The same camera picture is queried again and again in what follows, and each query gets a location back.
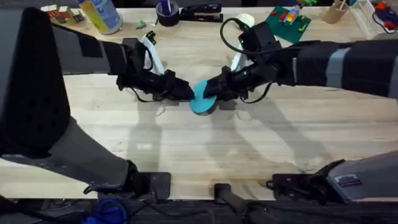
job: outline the black cable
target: black cable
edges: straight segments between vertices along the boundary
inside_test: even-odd
[[[241,49],[237,49],[236,47],[232,46],[230,43],[228,43],[228,41],[226,41],[225,37],[224,37],[224,26],[229,22],[229,21],[234,21],[235,23],[237,23],[237,25],[239,25],[240,27],[242,26],[242,24],[244,24],[242,21],[240,21],[237,18],[229,18],[227,20],[225,20],[220,28],[220,37],[221,40],[224,42],[224,44],[229,47],[231,50],[242,53],[242,54],[246,54],[246,55],[259,55],[259,54],[271,54],[271,53],[276,53],[276,52],[281,52],[281,51],[286,51],[286,50],[300,50],[301,48],[295,48],[295,47],[288,47],[288,48],[284,48],[284,49],[278,49],[278,50],[263,50],[263,51],[258,51],[258,52],[251,52],[248,50],[241,50]]]
[[[131,88],[131,90],[136,94],[137,100],[142,102],[142,103],[150,103],[150,102],[159,102],[161,100],[143,100],[137,93],[137,91],[134,88]]]
[[[167,213],[167,212],[165,212],[165,211],[153,206],[152,204],[150,204],[149,202],[146,202],[145,200],[142,201],[142,202],[144,202],[148,207],[150,207],[151,209],[155,210],[159,214],[161,214],[161,215],[163,215],[165,217],[173,218],[173,219],[180,219],[180,218],[192,217],[192,216],[203,214],[203,213],[209,213],[211,215],[211,223],[215,224],[214,214],[210,210],[199,210],[199,211],[183,213],[183,214],[170,214],[170,213]]]
[[[256,100],[253,100],[253,101],[245,101],[245,100],[242,98],[242,96],[239,96],[239,99],[241,99],[241,101],[242,101],[243,103],[247,103],[247,104],[257,103],[258,101],[260,101],[260,100],[264,99],[264,97],[266,97],[266,95],[267,95],[267,93],[268,93],[269,88],[271,87],[271,85],[272,85],[272,82],[268,83],[268,85],[267,85],[266,89],[264,90],[264,92],[262,93],[262,95],[261,95],[258,99],[256,99]]]
[[[3,207],[6,207],[8,209],[8,211],[10,211],[10,212],[19,212],[19,213],[22,213],[24,215],[27,215],[27,216],[30,216],[32,218],[36,218],[36,219],[39,219],[39,220],[44,220],[44,221],[48,221],[48,222],[55,222],[55,223],[76,223],[76,221],[73,222],[73,221],[68,221],[68,220],[62,220],[62,219],[59,219],[59,218],[52,217],[50,215],[42,214],[40,212],[35,212],[35,211],[33,211],[33,210],[29,209],[29,208],[26,208],[26,207],[24,207],[22,205],[14,203],[14,202],[12,202],[12,201],[10,201],[10,200],[2,197],[2,196],[0,196],[0,204]]]
[[[335,214],[329,214],[329,213],[323,213],[323,212],[310,212],[306,210],[299,210],[299,209],[292,209],[292,208],[282,208],[278,206],[273,206],[269,205],[264,202],[248,202],[245,205],[245,209],[242,209],[242,217],[245,217],[247,214],[244,214],[244,212],[250,212],[252,210],[247,209],[250,207],[261,207],[265,208],[268,211],[268,208],[274,209],[274,210],[280,210],[281,212],[292,212],[292,213],[301,213],[303,215],[312,215],[312,216],[318,216],[318,217],[325,217],[325,218],[333,218],[333,219],[338,219],[338,220],[344,220],[348,222],[355,222],[355,223],[362,223],[363,220],[361,220],[359,217],[348,217],[348,216],[343,216],[343,215],[335,215]]]
[[[58,210],[63,210],[63,209],[65,209],[65,208],[71,207],[73,204],[79,202],[80,200],[82,200],[82,199],[71,200],[69,203],[67,203],[67,200],[63,201],[62,203],[51,202],[50,205],[53,204],[53,205],[56,205],[56,206],[61,206],[61,205],[63,205],[63,206],[58,207],[58,208],[46,208],[46,209],[42,209],[41,211],[44,212],[44,211],[58,211]]]
[[[381,26],[381,28],[383,28],[383,30],[384,30],[385,33],[387,33],[387,34],[395,34],[395,33],[398,31],[397,29],[395,29],[395,30],[392,31],[392,32],[388,31],[388,30],[384,27],[383,24],[381,24],[379,21],[376,20],[376,18],[374,17],[374,15],[376,15],[376,12],[375,12],[375,11],[372,13],[372,19],[373,19],[373,21],[374,21],[376,24],[378,24],[379,26]]]

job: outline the plastic bottle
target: plastic bottle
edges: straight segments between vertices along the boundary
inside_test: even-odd
[[[76,2],[102,34],[113,34],[123,24],[112,0],[76,0]]]

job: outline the blue disc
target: blue disc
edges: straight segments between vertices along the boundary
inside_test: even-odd
[[[203,98],[203,92],[207,86],[207,80],[203,80],[193,87],[193,93],[195,94],[195,99],[189,102],[191,110],[195,113],[204,113],[208,111],[215,103],[217,96],[210,98]]]

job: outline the wooden tabletop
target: wooden tabletop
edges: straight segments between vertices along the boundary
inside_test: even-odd
[[[239,13],[263,21],[272,8],[224,8],[225,18]],[[364,39],[352,15],[329,25],[326,8],[305,7],[313,21],[302,40],[349,42]],[[121,42],[154,30],[156,48],[166,68],[194,86],[230,65],[234,52],[219,37],[220,24],[180,22],[156,28],[153,9],[120,9],[123,29],[100,35],[90,23],[75,29],[101,40]],[[147,22],[135,30],[139,20]],[[237,44],[239,31],[226,26]],[[269,97],[253,105],[224,103],[212,115],[198,116],[188,103],[139,103],[131,91],[120,92],[105,74],[65,77],[72,115],[111,152],[131,159],[140,171],[172,175],[170,198],[211,199],[213,184],[230,183],[244,198],[273,199],[261,187],[274,173],[315,172],[337,159],[360,159],[398,148],[395,100],[332,88],[274,85]],[[258,97],[258,88],[251,98]],[[11,198],[82,198],[86,184],[39,168],[0,161],[0,194]]]

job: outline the stapler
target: stapler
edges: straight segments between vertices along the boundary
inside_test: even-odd
[[[221,4],[201,4],[188,6],[181,10],[181,21],[223,22]]]

